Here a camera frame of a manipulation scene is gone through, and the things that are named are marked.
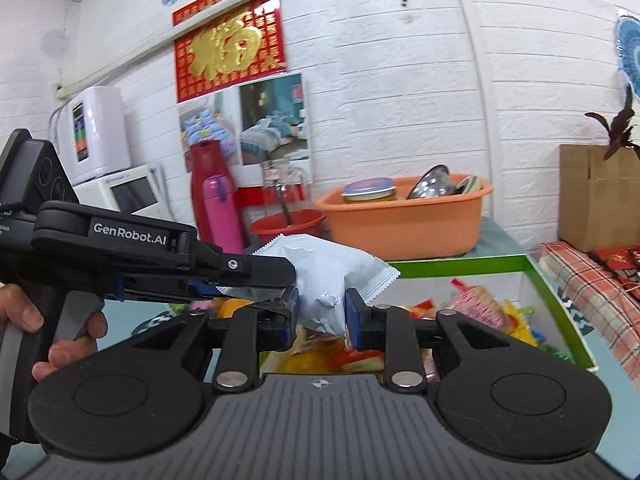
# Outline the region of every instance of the pink water bottle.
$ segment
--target pink water bottle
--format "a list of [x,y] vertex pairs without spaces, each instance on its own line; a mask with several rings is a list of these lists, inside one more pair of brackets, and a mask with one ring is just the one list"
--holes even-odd
[[234,184],[228,175],[210,176],[202,183],[204,209],[213,242],[225,253],[242,254],[244,244],[233,192]]

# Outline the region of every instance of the white snack packet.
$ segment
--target white snack packet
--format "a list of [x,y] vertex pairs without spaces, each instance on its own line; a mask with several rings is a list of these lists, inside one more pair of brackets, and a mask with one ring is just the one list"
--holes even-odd
[[[369,303],[400,275],[397,269],[365,251],[311,235],[280,235],[254,254],[289,260],[296,267],[296,286],[300,292],[298,323],[337,336],[346,332],[345,290],[355,288]],[[237,289],[225,292],[238,293]],[[249,299],[256,301],[276,296],[265,290],[254,289],[252,293]]]

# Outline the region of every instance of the white brick wall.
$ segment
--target white brick wall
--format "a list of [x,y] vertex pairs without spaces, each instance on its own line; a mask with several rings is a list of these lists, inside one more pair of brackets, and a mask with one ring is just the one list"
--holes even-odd
[[0,0],[0,149],[16,128],[45,138],[68,81],[79,4],[69,0]]
[[[180,0],[181,6],[191,0]],[[436,162],[488,175],[476,69],[458,0],[281,0],[287,58],[306,79],[314,191]],[[495,86],[507,229],[556,238],[558,145],[604,141],[583,113],[615,113],[616,9],[640,0],[473,0]],[[159,0],[84,0],[85,75],[170,28]],[[178,220],[193,221],[177,137],[172,52],[119,78],[135,164],[162,161]]]
[[622,106],[616,10],[640,0],[474,0],[502,136],[506,226],[528,249],[556,240],[558,145],[606,142],[583,113]]
[[[180,0],[179,6],[191,0]],[[438,162],[488,174],[476,69],[458,0],[281,0],[287,59],[305,78],[314,192]],[[79,71],[170,27],[159,0],[83,0]],[[162,161],[172,208],[192,222],[172,51],[116,81],[132,161]]]

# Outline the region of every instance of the metal bowl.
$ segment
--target metal bowl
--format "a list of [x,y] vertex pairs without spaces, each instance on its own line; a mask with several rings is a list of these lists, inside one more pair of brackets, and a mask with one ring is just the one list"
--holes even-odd
[[425,173],[409,192],[407,198],[434,198],[455,192],[456,186],[449,177],[449,168],[438,164]]

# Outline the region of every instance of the poster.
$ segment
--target poster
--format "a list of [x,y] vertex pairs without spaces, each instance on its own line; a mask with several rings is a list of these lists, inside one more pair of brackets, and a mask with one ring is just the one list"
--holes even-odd
[[310,132],[302,74],[287,73],[236,85],[178,104],[180,142],[187,171],[190,147],[220,142],[241,187],[261,186],[260,163],[287,157],[310,179]]
[[[222,0],[197,0],[174,12],[174,26]],[[280,0],[251,0],[175,40],[177,99],[285,72]]]

